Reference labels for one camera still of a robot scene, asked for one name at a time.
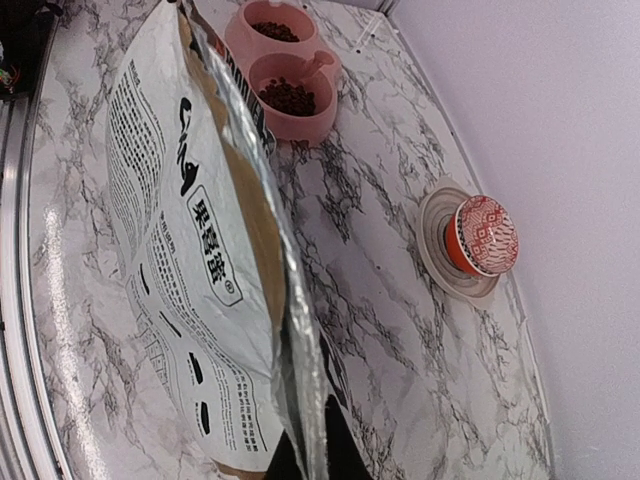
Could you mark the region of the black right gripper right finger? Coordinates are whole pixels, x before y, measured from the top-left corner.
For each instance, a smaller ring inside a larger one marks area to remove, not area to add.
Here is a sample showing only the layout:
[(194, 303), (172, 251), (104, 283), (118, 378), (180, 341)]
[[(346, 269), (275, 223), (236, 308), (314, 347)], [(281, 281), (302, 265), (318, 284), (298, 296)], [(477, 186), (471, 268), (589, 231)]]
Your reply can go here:
[(326, 402), (325, 423), (329, 479), (371, 480), (334, 395)]

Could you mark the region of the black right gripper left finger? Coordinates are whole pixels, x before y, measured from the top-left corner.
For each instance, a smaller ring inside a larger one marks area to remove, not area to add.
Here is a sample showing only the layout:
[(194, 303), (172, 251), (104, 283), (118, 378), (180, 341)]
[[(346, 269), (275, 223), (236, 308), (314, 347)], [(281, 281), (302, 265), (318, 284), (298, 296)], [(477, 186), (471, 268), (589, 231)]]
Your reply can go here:
[(265, 473), (265, 480), (304, 480), (306, 473), (306, 445), (291, 440), (284, 430)]

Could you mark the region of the white brown pet food bag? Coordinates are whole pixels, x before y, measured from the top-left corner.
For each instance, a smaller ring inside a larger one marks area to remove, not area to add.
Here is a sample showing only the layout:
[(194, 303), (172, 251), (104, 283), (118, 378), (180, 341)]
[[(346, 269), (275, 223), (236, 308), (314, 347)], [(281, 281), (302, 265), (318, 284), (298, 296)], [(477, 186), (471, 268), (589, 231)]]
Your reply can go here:
[(190, 1), (162, 1), (131, 42), (107, 110), (113, 228), (126, 291), (165, 391), (202, 449), (264, 473), (283, 440), (326, 479), (328, 345), (270, 168), (257, 100)]

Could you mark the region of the pink double pet feeder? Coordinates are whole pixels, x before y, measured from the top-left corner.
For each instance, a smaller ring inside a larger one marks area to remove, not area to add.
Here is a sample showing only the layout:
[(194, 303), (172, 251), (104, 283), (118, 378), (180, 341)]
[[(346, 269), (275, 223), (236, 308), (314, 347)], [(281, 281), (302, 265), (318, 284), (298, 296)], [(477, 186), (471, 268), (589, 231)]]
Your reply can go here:
[[(268, 22), (288, 27), (299, 40), (276, 40), (253, 28)], [(320, 37), (315, 21), (306, 11), (288, 3), (246, 2), (227, 24), (225, 42), (253, 93), (283, 79), (314, 95), (315, 111), (311, 116), (294, 116), (259, 101), (266, 126), (277, 139), (306, 141), (315, 146), (329, 135), (337, 115), (341, 61)]]

